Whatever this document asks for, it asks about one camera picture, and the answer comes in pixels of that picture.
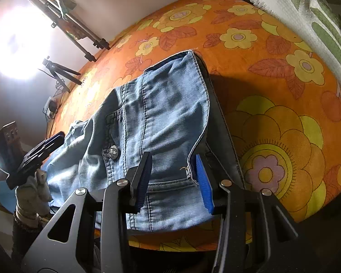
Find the white gloved left hand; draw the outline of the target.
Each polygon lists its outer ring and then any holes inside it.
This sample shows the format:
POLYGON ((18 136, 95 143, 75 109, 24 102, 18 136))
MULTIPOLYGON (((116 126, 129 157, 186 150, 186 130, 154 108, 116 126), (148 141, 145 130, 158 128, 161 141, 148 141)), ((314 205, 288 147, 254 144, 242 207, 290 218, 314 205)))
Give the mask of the white gloved left hand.
POLYGON ((47 184, 47 172, 37 169, 25 184, 15 190, 16 211, 19 221, 29 227, 39 225, 39 217, 50 213, 49 203, 53 200, 47 184))

